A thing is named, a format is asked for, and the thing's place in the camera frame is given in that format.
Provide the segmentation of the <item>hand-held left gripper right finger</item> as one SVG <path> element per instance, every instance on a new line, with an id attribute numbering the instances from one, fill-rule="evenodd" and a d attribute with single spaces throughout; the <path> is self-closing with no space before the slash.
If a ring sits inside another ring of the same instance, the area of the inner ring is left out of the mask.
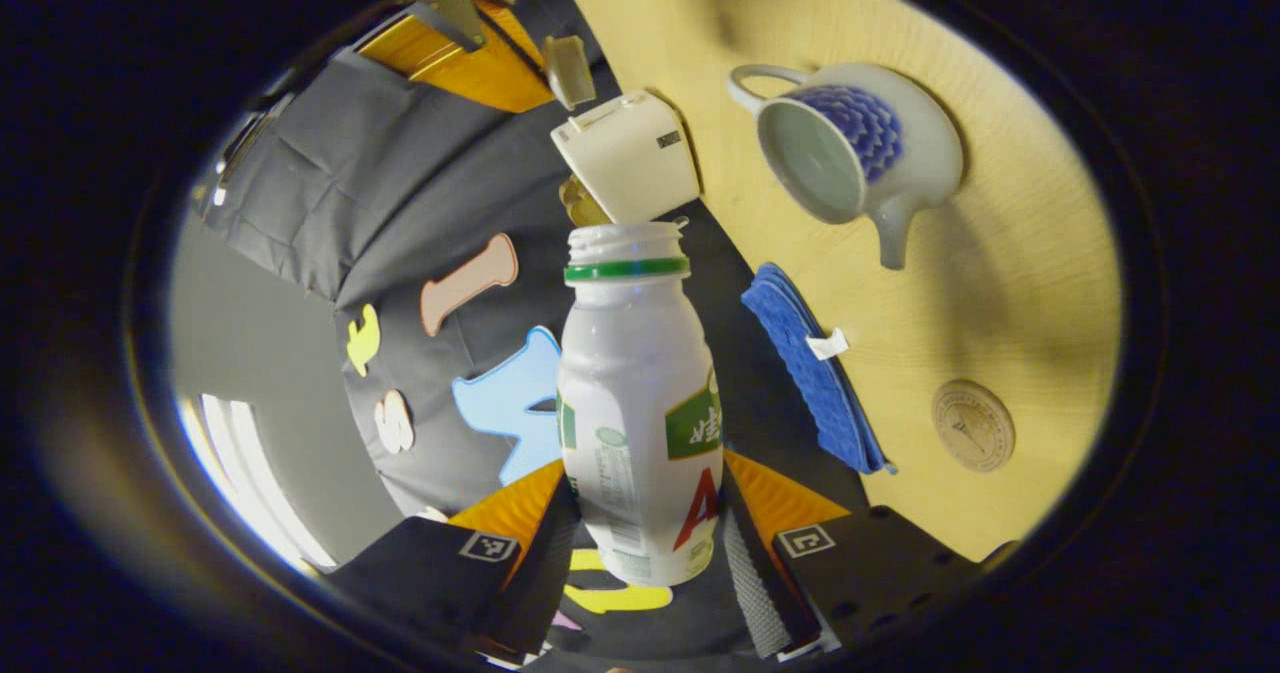
<path id="1" fill-rule="evenodd" d="M 890 505 L 851 511 L 727 450 L 723 540 L 756 654 L 854 651 L 928 622 L 988 571 Z"/>

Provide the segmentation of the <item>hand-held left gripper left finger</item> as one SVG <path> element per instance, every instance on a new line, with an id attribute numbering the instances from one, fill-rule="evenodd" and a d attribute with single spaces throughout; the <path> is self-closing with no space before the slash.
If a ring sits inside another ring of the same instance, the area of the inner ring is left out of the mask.
<path id="1" fill-rule="evenodd" d="M 558 612 L 579 523 L 556 461 L 444 522 L 404 518 L 325 585 L 435 650 L 520 665 Z"/>

